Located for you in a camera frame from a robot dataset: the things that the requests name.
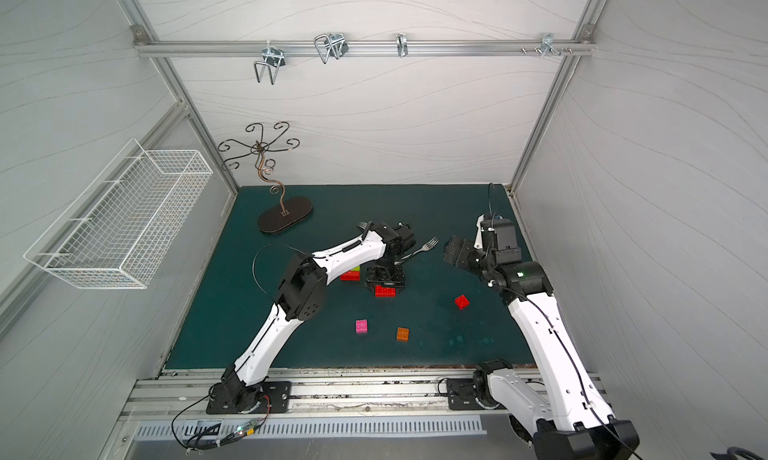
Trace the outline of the small red brick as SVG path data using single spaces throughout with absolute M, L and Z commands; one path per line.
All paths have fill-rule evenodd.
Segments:
M 340 276 L 340 279 L 342 281 L 359 281 L 360 277 L 361 277 L 361 274 L 360 274 L 359 270 L 350 270 L 350 271 L 347 271 L 347 272 L 343 273 Z

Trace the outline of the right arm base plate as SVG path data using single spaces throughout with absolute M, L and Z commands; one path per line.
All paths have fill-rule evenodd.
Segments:
M 445 380 L 445 387 L 450 411 L 493 411 L 500 408 L 498 403 L 482 401 L 471 379 L 448 378 Z

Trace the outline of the orange brick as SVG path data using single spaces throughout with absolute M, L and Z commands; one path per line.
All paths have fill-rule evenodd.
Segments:
M 396 333 L 396 339 L 400 342 L 407 342 L 409 340 L 410 330 L 404 327 L 398 327 Z

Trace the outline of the long red brick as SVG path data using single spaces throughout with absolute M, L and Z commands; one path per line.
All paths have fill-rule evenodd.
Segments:
M 377 298 L 392 298 L 397 295 L 397 289 L 392 287 L 384 287 L 377 285 L 374 288 L 374 295 Z

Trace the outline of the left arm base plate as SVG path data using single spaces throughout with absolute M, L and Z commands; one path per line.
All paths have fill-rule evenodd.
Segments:
M 244 386 L 239 381 L 218 382 L 209 389 L 205 412 L 208 415 L 286 413 L 291 387 L 287 381 L 252 386 Z

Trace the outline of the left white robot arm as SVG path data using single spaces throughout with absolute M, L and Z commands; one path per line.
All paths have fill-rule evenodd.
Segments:
M 368 222 L 353 239 L 326 250 L 300 252 L 289 263 L 277 297 L 250 345 L 209 390 L 208 414 L 249 413 L 266 393 L 268 371 L 290 336 L 322 308 L 327 286 L 373 261 L 394 272 L 396 259 L 415 245 L 408 224 Z

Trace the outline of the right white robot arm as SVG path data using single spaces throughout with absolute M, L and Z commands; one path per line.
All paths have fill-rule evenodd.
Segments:
M 525 262 L 514 223 L 482 214 L 472 240 L 452 236 L 446 263 L 477 276 L 497 293 L 521 330 L 545 387 L 534 390 L 506 361 L 479 364 L 476 402 L 507 410 L 518 437 L 539 459 L 630 459 L 639 435 L 618 419 L 594 383 L 561 318 L 543 267 Z

